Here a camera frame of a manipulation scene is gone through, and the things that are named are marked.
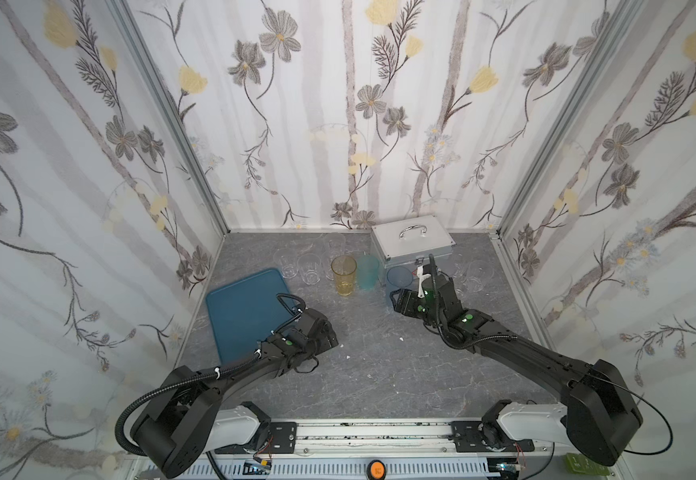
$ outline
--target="yellow glass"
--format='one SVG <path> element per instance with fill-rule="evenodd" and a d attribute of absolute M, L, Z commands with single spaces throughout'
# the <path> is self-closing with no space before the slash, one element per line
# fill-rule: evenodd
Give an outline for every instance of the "yellow glass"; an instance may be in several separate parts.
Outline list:
<path fill-rule="evenodd" d="M 337 293 L 343 296 L 353 293 L 355 282 L 355 260 L 352 256 L 341 255 L 332 260 L 332 272 L 335 274 Z"/>

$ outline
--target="case lid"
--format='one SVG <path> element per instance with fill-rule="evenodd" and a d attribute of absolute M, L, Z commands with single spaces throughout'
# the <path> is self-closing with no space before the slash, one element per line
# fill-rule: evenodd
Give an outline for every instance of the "case lid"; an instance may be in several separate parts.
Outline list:
<path fill-rule="evenodd" d="M 372 233 L 382 253 L 390 258 L 451 246 L 455 241 L 433 215 L 375 225 Z"/>

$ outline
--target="silver metal box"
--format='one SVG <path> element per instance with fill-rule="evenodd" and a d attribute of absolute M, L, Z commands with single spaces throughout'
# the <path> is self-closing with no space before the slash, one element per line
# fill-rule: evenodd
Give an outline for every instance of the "silver metal box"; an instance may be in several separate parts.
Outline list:
<path fill-rule="evenodd" d="M 378 278 L 385 284 L 385 274 L 393 266 L 405 265 L 414 270 L 415 264 L 428 264 L 428 255 L 436 262 L 446 260 L 455 241 L 434 215 L 417 216 L 390 224 L 372 227 L 370 253 L 380 260 Z"/>

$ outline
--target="turquoise cup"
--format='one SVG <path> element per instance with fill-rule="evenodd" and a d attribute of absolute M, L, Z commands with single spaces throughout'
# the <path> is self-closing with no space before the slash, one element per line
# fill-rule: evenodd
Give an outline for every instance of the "turquoise cup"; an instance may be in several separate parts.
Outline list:
<path fill-rule="evenodd" d="M 356 273 L 356 281 L 359 284 L 359 288 L 362 290 L 371 289 L 377 282 L 377 270 L 380 268 L 379 260 L 372 255 L 362 255 L 356 263 L 359 265 Z"/>

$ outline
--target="robotic arm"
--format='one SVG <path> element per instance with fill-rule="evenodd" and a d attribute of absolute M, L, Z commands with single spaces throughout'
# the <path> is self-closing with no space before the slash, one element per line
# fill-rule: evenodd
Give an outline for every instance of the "robotic arm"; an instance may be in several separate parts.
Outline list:
<path fill-rule="evenodd" d="M 603 360 L 594 365 L 545 349 L 484 312 L 464 308 L 450 277 L 431 256 L 421 283 L 422 297 L 411 290 L 391 294 L 394 310 L 423 321 L 450 348 L 479 353 L 508 366 L 558 398 L 554 405 L 522 405 L 500 400 L 481 418 L 469 442 L 500 451 L 523 439 L 572 444 L 585 456 L 612 466 L 643 421 L 620 372 Z M 149 456 L 168 478 L 189 468 L 204 452 L 238 445 L 256 452 L 269 438 L 270 418 L 250 402 L 220 410 L 224 398 L 253 382 L 289 370 L 311 372 L 317 355 L 339 343 L 331 323 L 297 296 L 279 294 L 293 314 L 244 360 L 213 370 L 173 370 L 161 388 L 127 407 L 115 426 L 116 440 L 129 453 Z M 285 298 L 296 300 L 292 307 Z M 315 362 L 310 370 L 300 370 Z M 126 419 L 146 407 L 124 434 Z"/>

